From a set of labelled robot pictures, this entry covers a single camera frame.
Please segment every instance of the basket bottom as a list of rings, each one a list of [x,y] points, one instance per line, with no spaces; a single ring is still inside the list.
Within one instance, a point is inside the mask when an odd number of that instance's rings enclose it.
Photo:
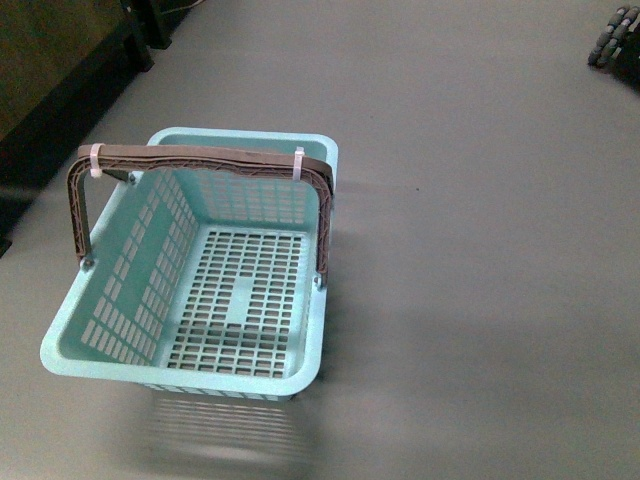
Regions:
[[[311,239],[304,232],[203,227],[194,239],[154,363],[286,378],[306,325]]]

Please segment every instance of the black object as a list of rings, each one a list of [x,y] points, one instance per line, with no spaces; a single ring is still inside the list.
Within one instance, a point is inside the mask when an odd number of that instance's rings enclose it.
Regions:
[[[595,68],[612,67],[614,73],[628,80],[640,77],[640,29],[631,29],[639,15],[640,7],[619,7],[598,37],[587,63]]]
[[[131,3],[128,0],[120,0],[125,21],[127,22],[130,34],[124,39],[124,48],[131,63],[143,72],[148,72],[153,67],[153,60],[147,50],[147,42],[138,23]]]
[[[131,0],[147,43],[151,48],[166,49],[171,45],[169,33],[162,19],[162,12],[156,0]]]
[[[11,242],[9,240],[0,238],[0,257],[2,257],[2,255],[4,255],[7,252],[7,250],[9,250],[10,246],[11,246]]]

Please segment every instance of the grid pattern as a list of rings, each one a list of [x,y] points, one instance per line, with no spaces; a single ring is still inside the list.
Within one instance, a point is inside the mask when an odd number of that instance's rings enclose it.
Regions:
[[[219,172],[194,172],[209,218],[300,225],[307,186],[288,180],[247,179]]]
[[[147,388],[157,390],[160,392],[172,392],[172,393],[190,393],[196,395],[214,395],[218,397],[229,398],[247,398],[252,400],[272,400],[280,401],[291,398],[291,396],[279,397],[277,395],[260,395],[258,393],[243,393],[243,392],[227,392],[224,390],[211,390],[209,388],[192,388],[192,387],[176,387],[175,385],[158,385],[155,383],[143,384]]]
[[[307,244],[299,233],[209,231],[168,367],[282,378]]]
[[[151,411],[149,438],[156,447],[179,448],[180,451],[194,443],[214,447],[208,450],[211,460],[217,458],[215,447],[224,447],[221,458],[225,458],[229,448],[235,448],[260,452],[265,466],[271,466],[277,460],[303,462],[311,451],[303,434],[306,430],[298,428],[303,426],[298,423],[302,419],[296,418],[295,412],[262,405],[157,398]]]
[[[164,171],[156,176],[154,188],[138,212],[104,287],[104,294],[98,300],[93,316],[80,338],[83,344],[120,363],[151,363],[179,273],[198,228],[195,217],[171,172]],[[125,290],[134,289],[138,283],[136,279],[129,277],[130,267],[143,245],[145,234],[150,229],[156,230],[159,227],[152,225],[158,208],[165,208],[171,213],[172,223],[148,281],[146,285],[143,284],[141,303],[133,318],[128,318],[122,312],[118,298],[123,286]]]

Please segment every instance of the wooden cabinet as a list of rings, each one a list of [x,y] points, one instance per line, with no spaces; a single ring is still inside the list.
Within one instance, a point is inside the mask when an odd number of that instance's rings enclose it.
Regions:
[[[0,139],[124,18],[118,0],[2,0]]]

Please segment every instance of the cable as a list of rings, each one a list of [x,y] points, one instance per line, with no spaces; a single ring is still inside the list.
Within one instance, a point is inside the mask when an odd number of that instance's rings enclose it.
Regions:
[[[180,12],[182,10],[189,10],[190,8],[197,7],[202,2],[204,2],[204,0],[197,0],[196,2],[192,3],[191,5],[185,5],[184,7],[176,7],[176,8],[172,8],[170,10],[165,10],[165,11],[162,12],[162,15],[166,15],[168,13]]]

